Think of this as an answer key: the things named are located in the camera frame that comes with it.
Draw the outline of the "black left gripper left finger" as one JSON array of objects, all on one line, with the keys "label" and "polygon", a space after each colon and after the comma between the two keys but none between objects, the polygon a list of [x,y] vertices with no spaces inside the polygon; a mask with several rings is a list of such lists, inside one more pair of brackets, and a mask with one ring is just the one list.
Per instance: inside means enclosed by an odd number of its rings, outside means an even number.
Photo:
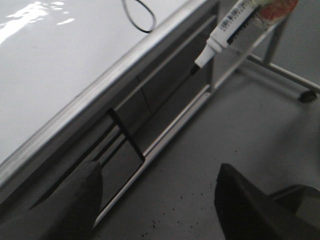
[{"label": "black left gripper left finger", "polygon": [[0,226],[2,240],[88,240],[100,212],[100,164],[87,163],[46,200]]}]

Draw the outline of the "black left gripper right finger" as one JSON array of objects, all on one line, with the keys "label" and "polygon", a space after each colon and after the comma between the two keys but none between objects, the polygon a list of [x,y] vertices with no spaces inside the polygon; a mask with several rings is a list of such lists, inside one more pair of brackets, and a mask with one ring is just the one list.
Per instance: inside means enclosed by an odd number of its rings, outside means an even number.
[{"label": "black left gripper right finger", "polygon": [[320,238],[320,191],[311,186],[294,184],[267,195],[223,163],[214,206],[227,240]]}]

